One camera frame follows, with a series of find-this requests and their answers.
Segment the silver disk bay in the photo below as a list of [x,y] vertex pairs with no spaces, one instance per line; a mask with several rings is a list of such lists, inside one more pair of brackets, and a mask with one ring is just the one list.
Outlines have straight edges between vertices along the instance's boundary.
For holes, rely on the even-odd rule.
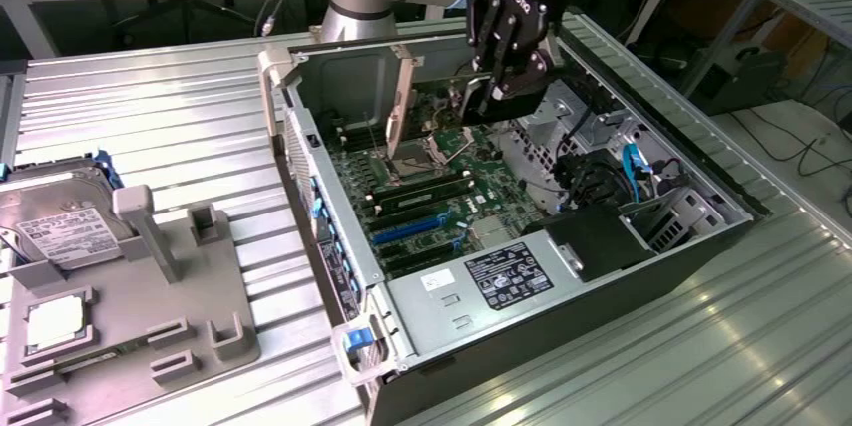
[[630,120],[626,109],[595,113],[575,90],[556,82],[534,113],[499,127],[494,140],[503,159],[547,213],[634,201],[620,160]]

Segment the metal socket cover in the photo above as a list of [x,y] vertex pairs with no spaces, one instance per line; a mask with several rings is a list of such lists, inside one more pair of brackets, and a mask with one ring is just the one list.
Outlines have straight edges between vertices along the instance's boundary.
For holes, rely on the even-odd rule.
[[454,131],[435,132],[426,140],[431,158],[442,165],[447,165],[472,143],[474,134],[470,127],[463,127]]

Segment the green motherboard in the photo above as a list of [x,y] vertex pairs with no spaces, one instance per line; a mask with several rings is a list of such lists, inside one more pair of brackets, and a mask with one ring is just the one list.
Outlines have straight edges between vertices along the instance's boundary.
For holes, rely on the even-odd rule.
[[[522,189],[522,183],[510,170],[503,159],[503,151],[495,143],[492,131],[488,127],[471,128],[474,134],[472,145],[447,164],[432,161],[435,170],[420,174],[404,181],[394,181],[386,166],[387,146],[383,147],[383,157],[375,156],[374,149],[347,152],[343,147],[344,137],[338,137],[331,145],[331,158],[338,170],[346,195],[352,203],[355,214],[359,218],[362,229],[367,238],[371,253],[387,278],[398,279],[408,274],[422,271],[446,261],[456,259],[467,254],[483,250],[471,234],[471,224],[487,217],[498,217],[507,226],[512,239],[520,237],[526,226],[544,218],[546,211],[534,203],[532,197]],[[402,145],[420,144],[427,150],[427,137],[440,132],[434,128],[418,130],[406,138]],[[456,253],[444,261],[428,263],[424,267],[410,270],[407,273],[394,275],[387,272],[387,263],[378,259],[378,249],[382,245],[374,245],[375,233],[368,231],[368,225],[378,221],[376,204],[370,201],[370,191],[383,191],[395,186],[406,185],[452,172],[464,171],[470,184],[470,193],[455,199],[444,212],[447,223],[442,228],[423,232],[406,239],[394,241],[418,241],[427,238],[446,241],[456,246]],[[424,213],[404,213],[403,216],[419,217]]]

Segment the open PC case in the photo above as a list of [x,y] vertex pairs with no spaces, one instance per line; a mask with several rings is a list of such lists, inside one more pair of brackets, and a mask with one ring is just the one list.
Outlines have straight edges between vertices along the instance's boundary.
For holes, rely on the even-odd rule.
[[[422,359],[398,320],[390,283],[370,251],[355,209],[331,158],[339,137],[334,117],[362,119],[367,110],[388,119],[400,72],[396,46],[423,65],[415,70],[418,97],[408,138],[426,128],[452,130],[447,80],[470,68],[462,34],[451,27],[387,39],[307,49],[270,48],[263,52],[260,78],[264,105],[280,113],[278,151],[287,159],[286,184],[304,211],[306,240],[327,283],[334,319],[332,348],[348,382],[359,389],[370,426],[399,426],[467,389],[535,358],[671,292],[722,252],[732,248],[767,217],[762,201],[747,191],[668,120],[664,109],[684,100],[650,73],[631,54],[596,31],[590,20],[567,16],[554,49],[564,83],[595,113],[626,109],[620,160],[640,203],[679,187],[716,196],[755,215],[702,241],[692,242],[592,281],[562,305],[464,348]],[[368,327],[375,344],[346,352],[346,332]]]

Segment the CPU socket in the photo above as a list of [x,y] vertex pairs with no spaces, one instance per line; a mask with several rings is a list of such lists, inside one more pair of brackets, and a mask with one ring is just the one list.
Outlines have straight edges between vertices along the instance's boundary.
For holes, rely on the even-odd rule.
[[420,144],[402,145],[386,160],[394,181],[404,181],[435,170],[428,151]]

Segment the thin metal locking lever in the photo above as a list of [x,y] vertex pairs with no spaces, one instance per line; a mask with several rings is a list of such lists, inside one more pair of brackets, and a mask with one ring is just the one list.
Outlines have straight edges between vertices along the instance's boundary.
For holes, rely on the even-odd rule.
[[375,152],[375,156],[378,158],[383,157],[383,147],[384,147],[384,137],[383,137],[383,133],[382,133],[382,115],[378,114],[375,111],[372,110],[367,110],[364,112],[364,121],[366,121],[366,126],[368,128],[368,134],[370,134],[370,138],[371,138],[371,142],[372,142],[372,146],[374,146],[374,152]]

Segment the dark installed RAM stick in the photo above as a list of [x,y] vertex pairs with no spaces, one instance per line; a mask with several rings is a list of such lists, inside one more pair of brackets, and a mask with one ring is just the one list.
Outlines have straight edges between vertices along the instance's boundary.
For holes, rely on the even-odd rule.
[[470,184],[470,180],[460,180],[400,193],[378,201],[376,208],[382,214],[391,214],[434,204],[466,194],[470,190]]

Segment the silver chipset heatsink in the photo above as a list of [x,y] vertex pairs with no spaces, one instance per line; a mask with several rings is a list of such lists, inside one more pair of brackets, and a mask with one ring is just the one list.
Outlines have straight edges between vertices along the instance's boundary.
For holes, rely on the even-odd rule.
[[512,240],[512,234],[498,217],[487,217],[471,224],[471,234],[483,248]]

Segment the black expansion slot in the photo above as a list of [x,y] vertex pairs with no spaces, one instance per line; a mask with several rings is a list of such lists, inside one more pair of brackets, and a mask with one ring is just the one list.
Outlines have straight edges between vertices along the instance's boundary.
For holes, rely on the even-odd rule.
[[382,245],[378,249],[378,259],[383,262],[402,259],[404,257],[439,250],[444,247],[446,241],[436,241],[427,238],[424,241],[399,241]]
[[435,214],[430,214],[430,215],[422,215],[419,217],[414,217],[414,216],[408,215],[408,216],[403,216],[403,217],[399,217],[399,218],[390,218],[390,217],[380,218],[378,221],[372,222],[368,225],[368,231],[371,233],[378,234],[378,233],[386,232],[388,230],[392,230],[392,229],[395,229],[395,228],[398,228],[400,226],[406,226],[406,225],[408,225],[411,223],[415,223],[415,222],[422,221],[424,219],[430,219],[430,218],[436,217],[436,216],[444,216],[447,218],[447,213],[435,213]]
[[407,273],[410,270],[424,267],[435,261],[444,261],[456,253],[456,246],[452,243],[435,246],[411,255],[402,256],[387,262],[387,272],[394,275]]

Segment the black plastic air shroud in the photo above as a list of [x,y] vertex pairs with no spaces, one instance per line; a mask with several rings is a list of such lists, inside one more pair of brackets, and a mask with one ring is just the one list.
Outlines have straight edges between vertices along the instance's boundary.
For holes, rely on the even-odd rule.
[[618,207],[595,204],[530,223],[524,234],[544,230],[556,246],[567,246],[580,265],[582,281],[643,263],[656,257],[620,219]]

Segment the blue expansion slot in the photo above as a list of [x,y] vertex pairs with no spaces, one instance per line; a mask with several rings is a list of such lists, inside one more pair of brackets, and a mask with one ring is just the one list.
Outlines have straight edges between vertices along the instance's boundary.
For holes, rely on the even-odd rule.
[[442,228],[446,223],[447,218],[444,216],[436,216],[430,219],[424,219],[406,226],[400,226],[392,230],[378,233],[374,237],[372,243],[374,245],[382,245],[406,239],[423,232]]

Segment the silver perforated drive cage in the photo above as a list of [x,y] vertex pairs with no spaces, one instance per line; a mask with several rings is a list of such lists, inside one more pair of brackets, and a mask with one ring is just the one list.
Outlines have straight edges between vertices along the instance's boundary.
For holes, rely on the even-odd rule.
[[724,197],[706,197],[691,187],[679,187],[664,195],[619,208],[624,224],[656,253],[702,241],[755,220],[755,215]]

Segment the metal slat side table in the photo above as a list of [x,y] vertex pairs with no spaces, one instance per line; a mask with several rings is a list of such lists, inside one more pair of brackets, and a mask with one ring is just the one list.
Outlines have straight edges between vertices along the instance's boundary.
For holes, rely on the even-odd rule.
[[[830,47],[843,47],[846,55],[852,56],[852,0],[743,0],[688,71],[682,84],[684,96],[690,98],[715,57],[736,43],[735,37],[747,32],[759,33],[784,15],[796,17],[827,37]],[[760,36],[754,36],[748,42],[763,46]]]

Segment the black office chair base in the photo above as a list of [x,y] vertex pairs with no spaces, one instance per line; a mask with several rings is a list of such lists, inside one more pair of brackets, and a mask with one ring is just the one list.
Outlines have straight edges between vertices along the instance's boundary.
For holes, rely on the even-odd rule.
[[130,48],[136,37],[130,29],[155,19],[164,19],[171,13],[180,17],[182,35],[187,42],[192,39],[191,25],[198,12],[254,26],[256,18],[236,9],[236,0],[224,0],[223,4],[211,0],[146,0],[146,8],[126,17],[119,16],[118,0],[100,0],[104,9],[108,30],[114,36],[115,47]]

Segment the grey power supply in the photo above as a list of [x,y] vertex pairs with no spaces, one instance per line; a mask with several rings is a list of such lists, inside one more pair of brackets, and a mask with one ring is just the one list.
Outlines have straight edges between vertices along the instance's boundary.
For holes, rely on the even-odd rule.
[[583,291],[582,262],[544,232],[528,234],[390,283],[415,355],[464,348]]

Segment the blue disk carrier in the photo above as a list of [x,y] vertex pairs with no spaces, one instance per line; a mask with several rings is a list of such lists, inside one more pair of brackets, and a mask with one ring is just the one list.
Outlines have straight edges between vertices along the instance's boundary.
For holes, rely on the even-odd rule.
[[106,150],[95,148],[88,153],[86,160],[88,162],[86,169],[100,174],[102,177],[107,179],[114,190],[120,189],[124,186],[124,183],[115,168],[111,154]]

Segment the silver hard disk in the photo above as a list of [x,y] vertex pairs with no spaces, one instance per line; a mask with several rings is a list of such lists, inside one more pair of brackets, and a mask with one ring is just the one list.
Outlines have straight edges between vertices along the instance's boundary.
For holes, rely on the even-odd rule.
[[112,212],[108,170],[80,159],[30,165],[0,180],[0,243],[26,263],[64,270],[114,258],[135,236]]

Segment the grey parts rack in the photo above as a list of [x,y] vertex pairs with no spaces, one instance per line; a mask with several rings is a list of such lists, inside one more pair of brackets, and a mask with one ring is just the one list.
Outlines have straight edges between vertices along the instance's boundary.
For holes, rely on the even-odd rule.
[[[227,215],[208,205],[154,219],[146,186],[112,193],[135,236],[111,259],[64,270],[16,263],[0,371],[0,426],[91,426],[159,396],[255,361],[260,345]],[[46,349],[27,346],[40,303],[79,296],[86,327]],[[131,339],[148,346],[70,374],[56,365]]]

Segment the green RAM stick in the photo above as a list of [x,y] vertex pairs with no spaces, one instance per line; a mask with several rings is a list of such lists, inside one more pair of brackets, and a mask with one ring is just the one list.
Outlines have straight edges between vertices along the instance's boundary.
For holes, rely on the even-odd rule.
[[99,351],[83,354],[72,359],[63,360],[54,371],[60,374],[70,374],[71,372],[104,361],[116,359],[135,352],[136,350],[148,346],[148,338],[139,337],[128,341],[122,342],[118,345],[110,346]]

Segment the silver CPU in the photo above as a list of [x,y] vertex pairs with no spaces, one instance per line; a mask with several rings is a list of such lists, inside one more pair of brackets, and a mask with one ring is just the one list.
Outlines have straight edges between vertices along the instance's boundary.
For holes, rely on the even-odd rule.
[[76,337],[86,327],[84,300],[66,296],[34,306],[27,319],[27,346],[46,349]]

